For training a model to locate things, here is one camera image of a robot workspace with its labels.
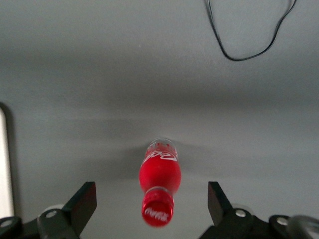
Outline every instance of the metal bolt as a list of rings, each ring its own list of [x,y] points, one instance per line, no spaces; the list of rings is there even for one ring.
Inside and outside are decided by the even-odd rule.
[[[288,225],[288,221],[286,218],[277,218],[277,222],[280,224],[280,225],[283,225],[283,226],[287,226]]]
[[[244,218],[246,216],[246,213],[243,211],[243,210],[236,210],[236,215],[241,217],[241,218]]]
[[[56,214],[56,211],[52,211],[52,212],[49,212],[47,215],[45,215],[46,218],[52,218],[54,217]]]
[[[6,226],[9,226],[12,224],[12,220],[6,220],[3,223],[1,223],[0,228],[4,228]]]

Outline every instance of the wire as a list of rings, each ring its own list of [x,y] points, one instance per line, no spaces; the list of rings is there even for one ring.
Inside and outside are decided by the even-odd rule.
[[[274,35],[273,35],[273,39],[271,40],[270,44],[266,47],[265,50],[259,52],[258,54],[256,55],[252,55],[252,56],[249,56],[249,57],[245,57],[245,58],[234,58],[234,57],[231,57],[230,55],[228,55],[228,53],[226,52],[222,42],[221,42],[221,39],[220,39],[220,36],[217,32],[217,29],[216,29],[216,26],[215,26],[215,21],[214,21],[214,17],[213,17],[213,11],[212,11],[212,6],[211,6],[211,3],[210,3],[210,0],[207,0],[208,1],[208,7],[209,7],[209,13],[210,13],[210,23],[211,23],[211,26],[213,28],[213,31],[215,33],[215,36],[216,36],[216,39],[217,39],[217,42],[219,44],[219,47],[221,49],[221,51],[223,52],[224,56],[231,60],[231,61],[245,61],[245,60],[249,60],[249,59],[252,59],[254,57],[257,57],[257,56],[260,56],[262,54],[264,54],[266,51],[268,51],[272,45],[274,44],[275,40],[276,40],[276,36],[277,36],[277,33],[278,33],[278,30],[281,26],[281,23],[284,21],[284,19],[286,18],[286,16],[293,10],[294,6],[296,5],[296,2],[297,0],[294,0],[293,1],[293,4],[291,5],[291,7],[286,11],[286,13],[280,18],[280,20],[278,21],[277,23],[277,26],[275,28],[275,32],[274,32]]]

